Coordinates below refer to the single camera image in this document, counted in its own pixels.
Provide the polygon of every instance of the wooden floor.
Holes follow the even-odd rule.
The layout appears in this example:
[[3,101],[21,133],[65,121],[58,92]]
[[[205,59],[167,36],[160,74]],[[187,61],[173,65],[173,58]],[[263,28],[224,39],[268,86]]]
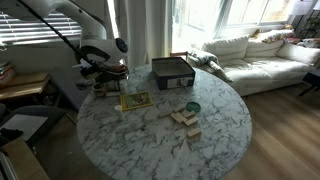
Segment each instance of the wooden floor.
[[[320,91],[296,96],[305,84],[244,97],[253,136],[244,158],[225,180],[320,179]],[[55,179],[110,179],[85,156],[76,128],[64,119],[37,146]]]
[[296,96],[305,84],[244,97],[253,136],[225,180],[320,179],[320,92]]

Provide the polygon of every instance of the cardboard box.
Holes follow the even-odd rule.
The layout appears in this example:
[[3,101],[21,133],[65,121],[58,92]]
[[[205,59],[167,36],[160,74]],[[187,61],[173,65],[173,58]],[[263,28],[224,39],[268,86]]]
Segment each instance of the cardboard box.
[[196,75],[181,57],[152,59],[152,72],[160,90],[193,86]]

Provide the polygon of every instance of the white curtain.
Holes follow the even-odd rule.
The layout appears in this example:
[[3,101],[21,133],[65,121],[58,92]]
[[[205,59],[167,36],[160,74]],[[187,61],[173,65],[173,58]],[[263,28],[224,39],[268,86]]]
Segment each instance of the white curtain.
[[115,0],[120,37],[129,46],[130,68],[167,56],[171,50],[172,1]]
[[221,38],[221,35],[224,33],[227,23],[228,23],[228,17],[230,13],[232,5],[232,0],[221,0],[219,6],[216,10],[214,26],[213,26],[213,39]]

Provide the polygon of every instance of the wooden desk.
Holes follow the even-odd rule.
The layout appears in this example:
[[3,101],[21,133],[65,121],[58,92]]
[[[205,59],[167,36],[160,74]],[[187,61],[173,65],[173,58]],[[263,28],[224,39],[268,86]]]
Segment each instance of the wooden desk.
[[2,147],[8,153],[11,164],[20,180],[47,180],[48,175],[22,139],[16,139]]
[[0,89],[0,100],[41,94],[49,79],[47,72],[16,75]]

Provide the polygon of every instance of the marble table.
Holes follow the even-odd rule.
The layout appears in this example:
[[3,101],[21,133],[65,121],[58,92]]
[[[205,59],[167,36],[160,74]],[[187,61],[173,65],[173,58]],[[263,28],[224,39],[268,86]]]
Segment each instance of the marble table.
[[[135,68],[129,93],[148,91],[153,106],[124,111],[118,120],[119,97],[88,95],[78,115],[78,138],[89,159],[115,179],[218,179],[242,158],[250,143],[248,109],[226,83],[195,69],[193,87],[160,91],[151,66]],[[158,111],[198,102],[199,122],[191,127],[158,118]],[[200,127],[200,136],[186,132]]]

